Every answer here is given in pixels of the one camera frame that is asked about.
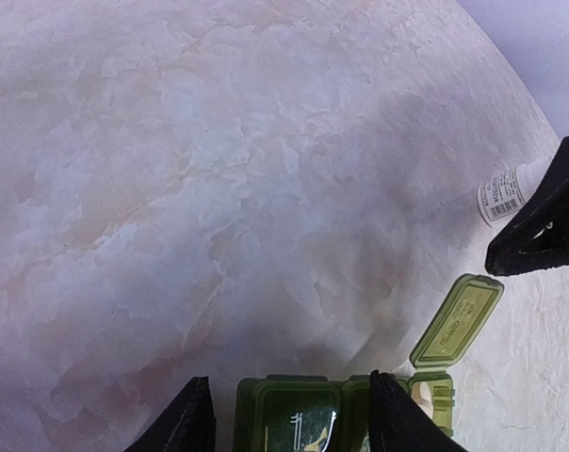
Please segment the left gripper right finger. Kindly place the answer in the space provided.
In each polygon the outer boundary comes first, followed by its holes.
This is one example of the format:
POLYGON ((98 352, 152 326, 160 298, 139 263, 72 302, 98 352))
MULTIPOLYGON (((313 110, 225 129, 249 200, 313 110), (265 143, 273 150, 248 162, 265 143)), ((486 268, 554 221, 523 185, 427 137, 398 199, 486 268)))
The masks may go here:
POLYGON ((369 376, 368 437, 371 451, 465 452, 425 414, 388 373, 369 376))

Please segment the small white pill bottle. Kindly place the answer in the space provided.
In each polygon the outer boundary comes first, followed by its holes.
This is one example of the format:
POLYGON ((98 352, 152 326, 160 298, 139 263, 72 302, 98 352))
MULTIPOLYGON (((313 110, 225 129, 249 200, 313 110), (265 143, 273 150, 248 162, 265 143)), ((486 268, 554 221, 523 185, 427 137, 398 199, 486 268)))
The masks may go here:
POLYGON ((480 185, 477 206, 485 223, 498 228, 514 217, 535 194, 551 162, 552 157, 546 156, 521 164, 480 185))

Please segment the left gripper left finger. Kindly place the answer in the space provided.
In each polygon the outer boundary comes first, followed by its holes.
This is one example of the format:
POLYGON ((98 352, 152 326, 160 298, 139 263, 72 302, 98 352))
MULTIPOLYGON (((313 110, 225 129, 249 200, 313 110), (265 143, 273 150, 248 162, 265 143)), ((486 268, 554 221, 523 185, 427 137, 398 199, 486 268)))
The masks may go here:
POLYGON ((209 377, 194 377, 124 451, 214 451, 216 429, 209 377))

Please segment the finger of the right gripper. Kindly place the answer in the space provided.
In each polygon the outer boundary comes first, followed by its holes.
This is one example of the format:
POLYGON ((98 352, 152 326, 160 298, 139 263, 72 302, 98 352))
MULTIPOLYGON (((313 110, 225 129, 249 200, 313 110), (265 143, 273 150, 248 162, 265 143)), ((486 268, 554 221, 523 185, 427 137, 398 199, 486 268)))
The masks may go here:
POLYGON ((569 137, 534 195, 491 241, 485 270, 513 276, 569 266, 569 137))

